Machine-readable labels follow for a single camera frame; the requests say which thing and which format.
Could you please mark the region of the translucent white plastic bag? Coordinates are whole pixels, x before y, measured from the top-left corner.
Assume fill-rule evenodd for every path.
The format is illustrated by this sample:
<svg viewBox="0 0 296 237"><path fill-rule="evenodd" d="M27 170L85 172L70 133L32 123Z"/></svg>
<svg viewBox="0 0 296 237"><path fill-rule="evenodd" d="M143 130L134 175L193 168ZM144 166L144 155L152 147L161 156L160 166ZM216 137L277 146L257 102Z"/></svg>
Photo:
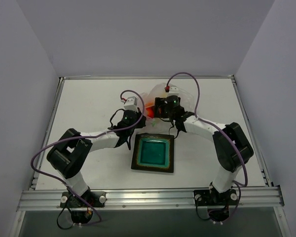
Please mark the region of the translucent white plastic bag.
<svg viewBox="0 0 296 237"><path fill-rule="evenodd" d="M165 102L165 98L168 96L168 93L165 91L165 87L166 83L159 83L150 91L140 94L144 101L144 116L146 117L146 125L145 127L140 129L141 133L169 133L171 122L169 121L165 113L165 111L167 110L167 103ZM178 93L180 105L185 109L185 111L194 111L194 96L179 87L177 88L177 90L175 90L175 92Z"/></svg>

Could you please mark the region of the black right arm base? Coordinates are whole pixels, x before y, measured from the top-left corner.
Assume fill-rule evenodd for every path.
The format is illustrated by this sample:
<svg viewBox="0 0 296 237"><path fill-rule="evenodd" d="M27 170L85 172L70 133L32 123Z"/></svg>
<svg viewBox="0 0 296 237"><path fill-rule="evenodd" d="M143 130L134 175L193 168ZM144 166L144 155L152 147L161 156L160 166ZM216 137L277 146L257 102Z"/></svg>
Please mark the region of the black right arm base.
<svg viewBox="0 0 296 237"><path fill-rule="evenodd" d="M223 224L238 208L241 191L239 194L234 189L219 193L214 188L208 190L194 190L194 204L197 217L202 221L212 221L213 224ZM198 208L207 207L207 217L201 217Z"/></svg>

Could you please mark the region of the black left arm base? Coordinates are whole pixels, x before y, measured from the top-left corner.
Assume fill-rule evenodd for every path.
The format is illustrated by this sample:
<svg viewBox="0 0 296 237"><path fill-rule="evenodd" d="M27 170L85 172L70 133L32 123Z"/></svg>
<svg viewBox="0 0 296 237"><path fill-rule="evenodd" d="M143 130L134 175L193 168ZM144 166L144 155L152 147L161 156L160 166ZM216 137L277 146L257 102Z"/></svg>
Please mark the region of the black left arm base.
<svg viewBox="0 0 296 237"><path fill-rule="evenodd" d="M69 191L63 192L60 200L61 212L57 218L66 210L70 214L71 227L74 225L82 227L99 224L103 221L103 218L96 208L105 207L106 200L105 192L92 192L90 189L82 196L76 196Z"/></svg>

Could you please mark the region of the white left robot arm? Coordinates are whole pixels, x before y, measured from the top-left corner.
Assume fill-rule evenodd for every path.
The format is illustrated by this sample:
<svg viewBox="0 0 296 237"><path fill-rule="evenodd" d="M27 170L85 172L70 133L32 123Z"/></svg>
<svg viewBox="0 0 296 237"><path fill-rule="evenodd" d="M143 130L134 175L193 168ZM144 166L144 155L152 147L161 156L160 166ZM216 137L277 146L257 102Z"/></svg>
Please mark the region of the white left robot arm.
<svg viewBox="0 0 296 237"><path fill-rule="evenodd" d="M54 145L47 154L47 160L63 177L67 190L72 195L72 202L78 207L89 203L88 185L80 172L90 152L117 148L127 144L131 148L130 139L135 129L146 125L146 117L140 109L123 110L121 121L103 132L80 133L73 128L68 129L60 138L63 142Z"/></svg>

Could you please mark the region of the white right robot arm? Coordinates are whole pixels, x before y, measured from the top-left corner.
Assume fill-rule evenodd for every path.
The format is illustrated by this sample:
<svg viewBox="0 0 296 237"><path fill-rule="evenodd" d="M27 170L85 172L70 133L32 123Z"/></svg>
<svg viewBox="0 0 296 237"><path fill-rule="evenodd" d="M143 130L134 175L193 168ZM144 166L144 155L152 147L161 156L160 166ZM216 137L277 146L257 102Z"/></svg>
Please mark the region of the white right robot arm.
<svg viewBox="0 0 296 237"><path fill-rule="evenodd" d="M177 95L156 97L154 116L168 119L178 132L196 134L214 143L220 167L211 183L209 198L213 203L222 203L232 185L248 185L246 163L254 155L254 150L238 123L221 124L205 120L195 112L186 111L180 101Z"/></svg>

